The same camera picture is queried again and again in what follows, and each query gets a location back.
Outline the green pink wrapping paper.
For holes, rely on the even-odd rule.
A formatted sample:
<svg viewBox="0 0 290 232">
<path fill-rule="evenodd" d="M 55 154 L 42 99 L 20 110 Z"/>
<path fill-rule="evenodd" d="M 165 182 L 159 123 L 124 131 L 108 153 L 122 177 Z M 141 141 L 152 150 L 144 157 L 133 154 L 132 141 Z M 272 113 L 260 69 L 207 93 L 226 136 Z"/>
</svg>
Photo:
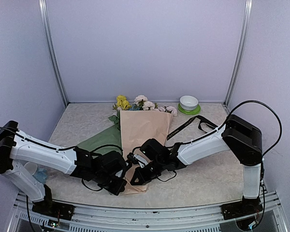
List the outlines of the green pink wrapping paper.
<svg viewBox="0 0 290 232">
<path fill-rule="evenodd" d="M 115 150 L 122 155 L 124 160 L 127 160 L 128 154 L 148 139 L 156 139 L 164 145 L 172 119 L 171 113 L 159 110 L 120 111 L 117 123 L 82 141 L 77 146 L 102 155 Z"/>
</svg>

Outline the yellow fake flower stem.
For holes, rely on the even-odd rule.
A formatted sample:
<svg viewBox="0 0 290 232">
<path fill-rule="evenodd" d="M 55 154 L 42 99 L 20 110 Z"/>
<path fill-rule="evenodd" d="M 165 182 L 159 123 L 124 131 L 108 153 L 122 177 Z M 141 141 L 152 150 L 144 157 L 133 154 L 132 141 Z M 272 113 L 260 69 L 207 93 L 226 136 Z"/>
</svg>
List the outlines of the yellow fake flower stem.
<svg viewBox="0 0 290 232">
<path fill-rule="evenodd" d="M 115 111 L 112 116 L 108 117 L 108 119 L 113 122 L 115 125 L 120 124 L 120 111 L 129 110 L 132 105 L 127 100 L 126 96 L 118 95 L 116 97 L 116 103 L 112 106 L 112 109 Z"/>
</svg>

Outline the blue fake flower stem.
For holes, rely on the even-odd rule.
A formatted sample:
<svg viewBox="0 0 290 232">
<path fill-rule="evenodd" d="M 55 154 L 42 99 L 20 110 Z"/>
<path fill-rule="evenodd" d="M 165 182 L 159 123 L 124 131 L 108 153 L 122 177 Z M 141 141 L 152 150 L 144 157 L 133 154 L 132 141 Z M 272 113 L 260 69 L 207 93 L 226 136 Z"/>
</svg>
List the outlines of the blue fake flower stem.
<svg viewBox="0 0 290 232">
<path fill-rule="evenodd" d="M 136 104 L 133 104 L 131 106 L 131 108 L 129 108 L 129 111 L 139 111 L 141 109 L 140 106 L 136 105 Z"/>
</svg>

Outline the black printed ribbon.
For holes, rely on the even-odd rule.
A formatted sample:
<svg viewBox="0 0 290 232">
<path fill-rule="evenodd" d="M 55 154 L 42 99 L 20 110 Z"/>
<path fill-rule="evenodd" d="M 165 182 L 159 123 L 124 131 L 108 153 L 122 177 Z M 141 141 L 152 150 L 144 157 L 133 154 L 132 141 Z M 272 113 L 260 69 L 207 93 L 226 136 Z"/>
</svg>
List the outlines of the black printed ribbon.
<svg viewBox="0 0 290 232">
<path fill-rule="evenodd" d="M 179 126 L 177 129 L 175 129 L 174 131 L 172 131 L 171 133 L 169 133 L 166 137 L 166 140 L 170 140 L 171 138 L 173 138 L 175 135 L 177 135 L 180 131 L 182 131 L 183 129 L 185 129 L 186 127 L 188 127 L 195 119 L 199 120 L 199 124 L 198 124 L 198 129 L 206 132 L 203 128 L 202 128 L 202 124 L 205 124 L 207 127 L 211 128 L 211 129 L 215 129 L 217 127 L 217 125 L 213 122 L 211 122 L 210 120 L 208 120 L 207 118 L 203 117 L 203 116 L 194 116 L 191 117 L 188 121 L 186 121 L 184 124 L 182 124 L 181 126 Z"/>
</svg>

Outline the pink rose stem bunch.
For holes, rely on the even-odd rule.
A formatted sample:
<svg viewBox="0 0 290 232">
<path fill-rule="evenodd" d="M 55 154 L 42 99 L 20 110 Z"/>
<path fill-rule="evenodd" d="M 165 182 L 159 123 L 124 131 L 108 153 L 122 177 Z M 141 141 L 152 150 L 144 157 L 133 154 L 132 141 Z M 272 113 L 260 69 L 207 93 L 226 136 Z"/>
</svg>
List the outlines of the pink rose stem bunch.
<svg viewBox="0 0 290 232">
<path fill-rule="evenodd" d="M 177 116 L 177 109 L 173 106 L 158 106 L 158 104 L 155 103 L 155 110 Z"/>
</svg>

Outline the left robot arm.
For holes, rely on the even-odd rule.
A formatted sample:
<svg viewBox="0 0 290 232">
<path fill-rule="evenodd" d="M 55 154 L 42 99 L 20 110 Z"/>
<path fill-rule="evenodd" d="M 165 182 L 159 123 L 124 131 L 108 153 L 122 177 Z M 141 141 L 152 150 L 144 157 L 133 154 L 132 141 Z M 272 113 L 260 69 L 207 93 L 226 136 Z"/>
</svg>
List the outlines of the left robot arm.
<svg viewBox="0 0 290 232">
<path fill-rule="evenodd" d="M 50 188 L 38 182 L 21 161 L 36 163 L 84 181 L 94 181 L 101 189 L 117 196 L 125 190 L 127 164 L 120 148 L 102 155 L 78 146 L 61 147 L 36 139 L 18 129 L 16 121 L 0 127 L 0 174 L 8 178 L 27 197 L 53 215 L 58 204 Z"/>
</svg>

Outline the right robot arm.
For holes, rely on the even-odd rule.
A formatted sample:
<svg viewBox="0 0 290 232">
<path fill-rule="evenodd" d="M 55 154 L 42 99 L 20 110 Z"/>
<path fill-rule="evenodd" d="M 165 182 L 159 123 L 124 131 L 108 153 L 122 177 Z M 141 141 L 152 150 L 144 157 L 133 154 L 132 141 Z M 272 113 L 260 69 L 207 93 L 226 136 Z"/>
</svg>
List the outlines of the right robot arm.
<svg viewBox="0 0 290 232">
<path fill-rule="evenodd" d="M 247 215 L 261 202 L 262 132 L 237 115 L 228 115 L 222 125 L 190 142 L 167 147 L 148 139 L 139 150 L 149 163 L 135 169 L 130 181 L 133 186 L 145 185 L 164 171 L 174 172 L 209 156 L 230 152 L 243 168 L 243 195 L 238 211 Z"/>
</svg>

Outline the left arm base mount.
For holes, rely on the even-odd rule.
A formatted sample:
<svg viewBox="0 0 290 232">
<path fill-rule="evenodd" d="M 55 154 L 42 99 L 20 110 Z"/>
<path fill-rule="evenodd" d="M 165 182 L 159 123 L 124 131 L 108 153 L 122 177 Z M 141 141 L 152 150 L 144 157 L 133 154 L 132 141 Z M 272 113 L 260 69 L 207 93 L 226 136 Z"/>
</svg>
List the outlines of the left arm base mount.
<svg viewBox="0 0 290 232">
<path fill-rule="evenodd" d="M 59 203 L 54 201 L 41 201 L 33 203 L 32 207 L 32 211 L 35 213 L 69 221 L 72 219 L 74 209 L 75 207 L 71 204 Z"/>
</svg>

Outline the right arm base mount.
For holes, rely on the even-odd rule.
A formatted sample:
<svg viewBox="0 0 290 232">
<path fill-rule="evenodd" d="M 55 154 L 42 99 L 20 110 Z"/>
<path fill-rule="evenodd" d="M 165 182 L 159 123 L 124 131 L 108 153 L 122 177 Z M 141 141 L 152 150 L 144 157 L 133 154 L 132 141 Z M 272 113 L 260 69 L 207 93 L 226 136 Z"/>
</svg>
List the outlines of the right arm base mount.
<svg viewBox="0 0 290 232">
<path fill-rule="evenodd" d="M 263 206 L 259 197 L 257 197 L 256 199 L 246 199 L 243 197 L 240 201 L 226 203 L 221 206 L 224 220 L 240 218 L 243 216 L 261 212 L 262 210 Z"/>
</svg>

